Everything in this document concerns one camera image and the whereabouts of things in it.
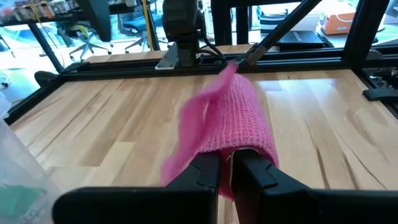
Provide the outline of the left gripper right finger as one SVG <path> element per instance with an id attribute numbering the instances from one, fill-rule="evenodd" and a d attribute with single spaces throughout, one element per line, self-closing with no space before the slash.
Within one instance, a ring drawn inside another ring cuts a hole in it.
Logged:
<path id="1" fill-rule="evenodd" d="M 240 223 L 397 223 L 397 192 L 312 189 L 256 151 L 233 156 Z"/>

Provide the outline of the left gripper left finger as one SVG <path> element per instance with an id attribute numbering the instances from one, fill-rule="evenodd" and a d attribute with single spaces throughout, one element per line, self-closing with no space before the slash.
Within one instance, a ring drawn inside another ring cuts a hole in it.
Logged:
<path id="1" fill-rule="evenodd" d="M 54 223 L 216 223 L 220 155 L 199 153 L 165 187 L 82 187 L 60 196 Z"/>

